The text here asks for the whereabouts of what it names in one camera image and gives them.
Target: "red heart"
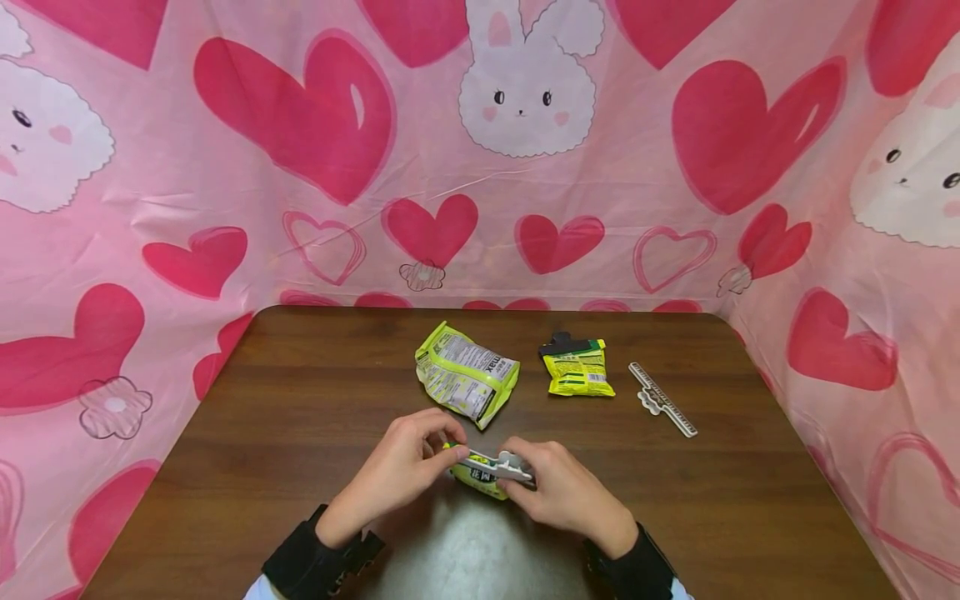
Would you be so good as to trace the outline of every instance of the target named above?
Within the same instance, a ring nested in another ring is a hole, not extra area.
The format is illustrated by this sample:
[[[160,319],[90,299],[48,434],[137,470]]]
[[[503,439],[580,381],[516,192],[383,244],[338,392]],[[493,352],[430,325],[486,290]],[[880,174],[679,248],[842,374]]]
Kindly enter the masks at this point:
[[[436,62],[467,38],[467,3],[450,0],[357,0],[403,64]]]
[[[704,309],[693,300],[668,300],[654,308],[655,313],[702,313]]]
[[[155,460],[133,463],[91,494],[73,516],[67,552],[82,586],[93,577],[159,469]]]
[[[190,250],[164,242],[143,247],[143,260],[161,279],[201,298],[217,300],[224,283],[247,255],[247,233],[240,228],[210,228],[187,240]]]
[[[516,222],[514,238],[520,256],[530,270],[539,275],[559,271],[597,247],[604,227],[596,217],[571,219],[557,232],[552,221],[542,215],[527,215]]]
[[[588,312],[604,313],[629,313],[630,306],[627,306],[620,300],[591,300],[580,307],[580,310]]]
[[[167,0],[16,0],[74,36],[150,69]]]
[[[808,221],[790,229],[786,228],[786,222],[786,209],[779,204],[768,204],[740,236],[737,254],[750,268],[753,280],[793,266],[810,245],[813,226]]]
[[[281,169],[348,205],[379,173],[393,145],[394,96],[379,65],[348,33],[310,46],[303,85],[247,46],[207,40],[193,64],[207,107]]]
[[[143,306],[133,294],[101,283],[80,298],[72,338],[0,344],[0,414],[53,408],[76,397],[88,381],[119,376],[143,324]]]
[[[500,310],[500,306],[489,300],[471,300],[464,304],[465,310]],[[503,307],[503,310],[550,310],[550,304],[539,298],[521,298]]]
[[[890,469],[890,463],[903,450],[917,450],[930,461],[940,476],[940,489],[944,497],[953,508],[960,509],[960,480],[953,474],[940,450],[923,436],[914,433],[899,433],[883,443],[876,452],[874,464],[870,469],[870,476],[867,480],[867,516],[870,519],[870,526],[874,535],[881,540],[894,546],[907,556],[920,561],[933,571],[940,573],[954,584],[960,585],[960,564],[923,551],[886,531],[880,525],[880,498],[882,497],[883,481]],[[924,503],[924,510],[929,510],[928,503]],[[951,524],[956,522],[958,522],[956,518],[947,521]],[[947,539],[949,539],[949,536],[955,534],[955,531],[941,532],[941,534],[948,536]]]
[[[730,215],[768,192],[833,120],[846,70],[843,59],[826,60],[769,109],[763,81],[742,62],[691,75],[673,104],[673,140],[697,198]]]
[[[353,303],[357,308],[413,308],[409,301],[387,292],[367,292]]]
[[[441,269],[466,244],[478,219],[476,204],[463,194],[444,200],[436,217],[406,198],[387,204],[380,213],[380,223],[395,244],[414,260]]]
[[[284,290],[280,303],[285,306],[341,306],[336,300],[299,290]],[[357,308],[413,308],[406,299],[388,292],[368,292],[353,303]]]
[[[736,0],[607,0],[636,50],[661,70]]]
[[[850,314],[822,288],[809,290],[790,326],[787,362],[794,371],[861,390],[885,390],[897,380],[897,344],[873,331],[847,335]]]
[[[902,96],[960,32],[956,0],[880,0],[867,36],[867,70],[876,93]]]
[[[220,347],[220,351],[200,359],[193,368],[193,391],[197,394],[197,400],[203,400],[206,393],[210,391],[210,386],[213,385],[220,370],[227,363],[230,353],[236,348],[252,320],[253,313],[247,313],[224,325],[217,334],[217,346]]]

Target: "white flower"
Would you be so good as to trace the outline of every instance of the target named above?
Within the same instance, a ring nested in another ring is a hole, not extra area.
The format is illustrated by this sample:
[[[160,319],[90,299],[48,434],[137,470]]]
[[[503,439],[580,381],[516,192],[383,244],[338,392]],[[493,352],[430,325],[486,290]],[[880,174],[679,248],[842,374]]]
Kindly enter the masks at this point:
[[[750,284],[753,282],[754,275],[750,271],[750,267],[747,265],[733,267],[720,277],[720,281],[717,282],[717,298],[720,298],[727,292],[743,294],[743,291],[750,287]]]
[[[131,439],[140,430],[143,414],[154,404],[150,393],[137,390],[126,377],[89,381],[84,387],[89,391],[80,394],[85,407],[80,425],[97,440],[110,436]]]
[[[415,292],[439,290],[444,287],[446,272],[433,263],[418,262],[414,265],[401,265],[400,276],[407,280],[407,287]]]

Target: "black cuff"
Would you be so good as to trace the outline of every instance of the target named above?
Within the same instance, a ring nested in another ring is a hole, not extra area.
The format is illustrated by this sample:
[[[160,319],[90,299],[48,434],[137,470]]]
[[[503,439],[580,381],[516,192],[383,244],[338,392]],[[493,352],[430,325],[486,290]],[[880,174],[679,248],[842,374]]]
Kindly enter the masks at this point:
[[[592,541],[584,541],[588,566],[608,581],[619,600],[671,600],[676,572],[643,526],[636,526],[639,536],[634,547],[615,561]]]
[[[328,598],[340,590],[348,573],[359,573],[372,563],[384,543],[368,533],[357,534],[342,550],[333,550],[317,539],[322,505],[276,549],[263,564],[263,574],[287,600]]]

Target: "pink backdrop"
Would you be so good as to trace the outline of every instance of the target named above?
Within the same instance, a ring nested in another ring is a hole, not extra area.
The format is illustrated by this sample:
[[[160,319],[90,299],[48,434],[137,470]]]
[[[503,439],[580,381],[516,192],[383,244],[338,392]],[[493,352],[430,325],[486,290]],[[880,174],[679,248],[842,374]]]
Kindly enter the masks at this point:
[[[718,314],[960,598],[960,5],[678,4],[4,0],[0,596],[80,594],[285,302]]]

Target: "snack bag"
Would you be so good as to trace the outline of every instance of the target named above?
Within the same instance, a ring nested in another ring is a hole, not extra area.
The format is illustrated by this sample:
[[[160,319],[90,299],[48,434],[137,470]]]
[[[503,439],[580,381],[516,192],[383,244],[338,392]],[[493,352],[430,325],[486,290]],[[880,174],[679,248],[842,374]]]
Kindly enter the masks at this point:
[[[566,331],[553,334],[540,347],[540,358],[550,372],[550,394],[557,396],[616,396],[607,383],[603,340],[571,340]]]
[[[444,448],[449,447],[450,444],[444,444]],[[480,463],[490,463],[487,460],[487,457],[480,456],[479,454],[473,454],[472,452],[470,453],[470,458]],[[485,493],[486,495],[494,497],[497,500],[507,499],[507,494],[496,486],[496,477],[490,475],[489,473],[483,472],[479,468],[468,467],[467,465],[457,463],[450,468],[450,473],[457,481],[467,484],[478,492]]]
[[[441,323],[417,348],[417,379],[438,404],[483,429],[507,403],[520,364]]]

